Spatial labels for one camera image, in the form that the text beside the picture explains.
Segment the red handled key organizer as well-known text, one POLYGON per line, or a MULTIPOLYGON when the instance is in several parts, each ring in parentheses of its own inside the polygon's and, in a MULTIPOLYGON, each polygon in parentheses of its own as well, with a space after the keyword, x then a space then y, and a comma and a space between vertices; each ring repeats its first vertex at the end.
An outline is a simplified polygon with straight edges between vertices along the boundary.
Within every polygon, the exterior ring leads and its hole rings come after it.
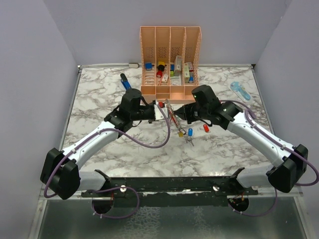
POLYGON ((164 104, 168 110, 168 114, 169 114, 169 118, 170 120, 174 123, 176 129, 178 130, 178 132, 182 132, 184 134, 184 136, 186 135, 186 131, 185 129, 182 127, 180 120, 177 118, 177 116, 173 113, 174 108, 172 106, 172 104, 170 103, 170 101, 168 99, 165 99, 164 104))

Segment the red key tag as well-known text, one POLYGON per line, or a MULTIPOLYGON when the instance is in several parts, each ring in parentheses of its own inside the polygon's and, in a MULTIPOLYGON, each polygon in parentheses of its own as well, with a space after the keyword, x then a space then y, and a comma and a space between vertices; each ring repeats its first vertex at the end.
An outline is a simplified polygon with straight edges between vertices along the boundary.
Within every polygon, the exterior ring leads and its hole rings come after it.
POLYGON ((210 129, 209 129, 207 124, 203 125, 203 129, 204 129, 205 132, 210 132, 210 129))

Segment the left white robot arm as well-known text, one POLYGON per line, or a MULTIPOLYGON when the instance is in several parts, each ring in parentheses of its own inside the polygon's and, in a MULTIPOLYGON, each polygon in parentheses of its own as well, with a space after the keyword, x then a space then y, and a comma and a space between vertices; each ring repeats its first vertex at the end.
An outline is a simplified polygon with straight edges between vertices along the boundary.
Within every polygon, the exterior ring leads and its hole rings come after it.
POLYGON ((128 89, 121 103, 91 133, 63 150, 53 148, 47 153, 40 176, 45 185, 44 196, 51 197, 47 190, 63 200, 85 190, 106 196, 110 191, 109 177, 98 170, 81 172, 80 169, 100 149, 130 130, 134 121, 155 121, 156 110, 156 101, 148 104, 139 90, 128 89))

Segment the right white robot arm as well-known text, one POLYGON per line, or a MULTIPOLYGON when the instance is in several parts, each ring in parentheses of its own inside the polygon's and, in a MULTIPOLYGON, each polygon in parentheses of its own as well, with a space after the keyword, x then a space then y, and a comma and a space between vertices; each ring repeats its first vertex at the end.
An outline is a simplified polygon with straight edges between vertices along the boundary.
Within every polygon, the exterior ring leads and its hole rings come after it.
POLYGON ((242 169, 229 182, 229 189, 240 195, 253 186, 273 186, 288 193, 307 169, 305 162, 308 149, 303 145, 293 146, 259 126, 248 112, 231 101, 221 102, 212 88, 202 85, 192 90, 194 103, 186 104, 174 114, 191 124, 195 121, 218 125, 224 130, 241 137, 270 162, 263 167, 242 169))

